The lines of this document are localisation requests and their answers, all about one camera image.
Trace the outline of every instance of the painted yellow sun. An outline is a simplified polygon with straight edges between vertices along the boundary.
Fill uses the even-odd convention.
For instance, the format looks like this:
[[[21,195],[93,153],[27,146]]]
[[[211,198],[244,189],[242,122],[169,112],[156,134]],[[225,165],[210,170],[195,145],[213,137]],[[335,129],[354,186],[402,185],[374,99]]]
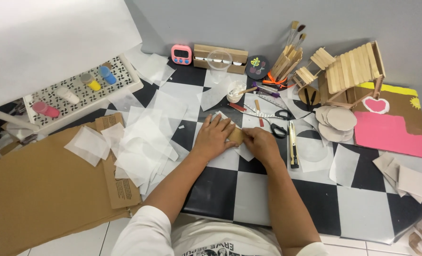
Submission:
[[[410,103],[412,103],[412,106],[413,106],[414,108],[416,108],[416,109],[420,109],[420,108],[421,108],[421,106],[420,106],[420,104],[419,104],[419,99],[418,99],[417,97],[412,98],[412,99],[410,100]]]

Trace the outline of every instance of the yellow paint jar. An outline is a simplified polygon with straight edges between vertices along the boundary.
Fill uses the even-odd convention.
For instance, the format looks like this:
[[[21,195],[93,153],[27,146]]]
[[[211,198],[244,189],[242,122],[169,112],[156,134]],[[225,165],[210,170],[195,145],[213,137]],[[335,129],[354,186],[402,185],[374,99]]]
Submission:
[[[80,81],[86,84],[87,86],[89,86],[89,88],[91,88],[94,91],[98,91],[101,88],[100,84],[89,73],[84,73],[83,75],[81,75]]]

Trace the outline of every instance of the white t-shirt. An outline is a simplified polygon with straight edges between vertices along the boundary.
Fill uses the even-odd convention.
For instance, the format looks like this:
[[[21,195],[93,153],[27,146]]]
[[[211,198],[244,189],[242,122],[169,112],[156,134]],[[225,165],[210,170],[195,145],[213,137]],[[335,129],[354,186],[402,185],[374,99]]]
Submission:
[[[119,235],[112,256],[281,256],[269,230],[201,219],[171,232],[168,217],[152,206],[141,207]],[[297,256],[327,256],[322,243]]]

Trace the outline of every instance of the blue paint jar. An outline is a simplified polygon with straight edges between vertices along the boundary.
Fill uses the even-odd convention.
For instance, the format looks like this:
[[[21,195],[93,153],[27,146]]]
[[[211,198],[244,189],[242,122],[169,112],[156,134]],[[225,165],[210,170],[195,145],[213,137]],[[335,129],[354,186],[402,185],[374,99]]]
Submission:
[[[115,76],[113,76],[113,74],[111,73],[111,71],[108,67],[101,66],[99,68],[99,75],[101,77],[103,77],[105,79],[105,81],[107,81],[107,83],[109,83],[109,84],[116,83],[116,78],[115,78]]]

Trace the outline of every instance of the scissors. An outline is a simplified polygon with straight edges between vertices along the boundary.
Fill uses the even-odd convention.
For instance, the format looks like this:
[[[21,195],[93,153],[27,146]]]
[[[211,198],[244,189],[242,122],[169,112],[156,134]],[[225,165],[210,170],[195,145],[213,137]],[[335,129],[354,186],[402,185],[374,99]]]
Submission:
[[[271,121],[269,120],[269,118],[276,118],[276,119],[282,119],[282,120],[291,120],[292,119],[292,113],[286,109],[281,109],[276,111],[276,113],[274,114],[265,114],[262,113],[259,110],[256,110],[254,108],[251,108],[250,106],[248,106],[247,104],[244,104],[246,107],[248,107],[249,109],[251,109],[253,112],[248,112],[247,109],[245,108],[241,108],[239,106],[237,106],[238,108],[236,108],[235,106],[233,106],[233,104],[230,103],[230,106],[235,108],[236,110],[238,110],[239,112],[243,113],[243,114],[248,114],[254,117],[260,117],[263,118],[265,120],[268,121],[268,123],[270,124],[271,127],[271,131],[273,133],[273,135],[277,138],[285,138],[287,137],[288,132],[281,126],[275,124],[275,123],[271,123]]]

